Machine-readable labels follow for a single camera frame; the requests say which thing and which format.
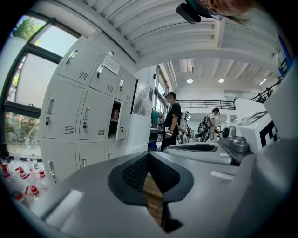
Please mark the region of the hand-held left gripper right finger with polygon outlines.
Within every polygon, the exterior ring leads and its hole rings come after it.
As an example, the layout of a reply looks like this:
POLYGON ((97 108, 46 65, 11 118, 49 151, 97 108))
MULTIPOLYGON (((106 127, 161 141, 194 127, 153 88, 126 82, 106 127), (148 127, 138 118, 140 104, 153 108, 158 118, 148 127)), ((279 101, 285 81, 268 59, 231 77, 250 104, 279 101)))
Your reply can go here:
POLYGON ((220 202, 238 167, 149 153, 150 174, 162 192, 168 238, 223 237, 220 202))

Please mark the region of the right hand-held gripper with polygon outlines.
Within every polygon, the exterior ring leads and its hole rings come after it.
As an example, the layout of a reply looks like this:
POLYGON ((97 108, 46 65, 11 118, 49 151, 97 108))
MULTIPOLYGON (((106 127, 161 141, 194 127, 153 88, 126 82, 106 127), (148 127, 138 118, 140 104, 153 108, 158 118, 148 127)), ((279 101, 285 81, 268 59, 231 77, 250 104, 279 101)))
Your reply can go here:
POLYGON ((257 154, 263 147, 278 140, 278 131, 262 103, 237 99, 236 125, 226 126, 217 147, 209 143, 171 145, 164 153, 191 160, 222 165, 240 164, 244 157, 257 154), (214 149, 196 151, 190 149, 214 149))

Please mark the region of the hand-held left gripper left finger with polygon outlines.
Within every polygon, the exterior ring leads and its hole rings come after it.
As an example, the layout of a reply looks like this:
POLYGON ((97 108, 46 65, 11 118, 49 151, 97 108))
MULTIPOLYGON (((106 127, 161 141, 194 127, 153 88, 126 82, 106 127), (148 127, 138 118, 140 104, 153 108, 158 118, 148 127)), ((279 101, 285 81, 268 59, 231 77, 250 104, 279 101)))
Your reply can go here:
POLYGON ((133 153, 88 165, 52 186, 31 208, 32 224, 47 238, 165 238, 145 206, 128 205, 108 186, 117 166, 133 153))

